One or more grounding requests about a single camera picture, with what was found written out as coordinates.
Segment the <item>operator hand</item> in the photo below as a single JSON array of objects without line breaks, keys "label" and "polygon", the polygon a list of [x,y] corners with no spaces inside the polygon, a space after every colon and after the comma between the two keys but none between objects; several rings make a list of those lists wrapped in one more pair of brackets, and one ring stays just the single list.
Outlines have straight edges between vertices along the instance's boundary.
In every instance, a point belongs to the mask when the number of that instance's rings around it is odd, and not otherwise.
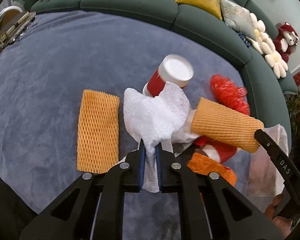
[{"label": "operator hand", "polygon": [[282,194],[278,194],[277,196],[275,196],[271,204],[267,206],[264,215],[268,217],[281,230],[283,238],[285,239],[292,231],[292,220],[281,216],[274,216],[276,208],[280,204],[282,197]]}]

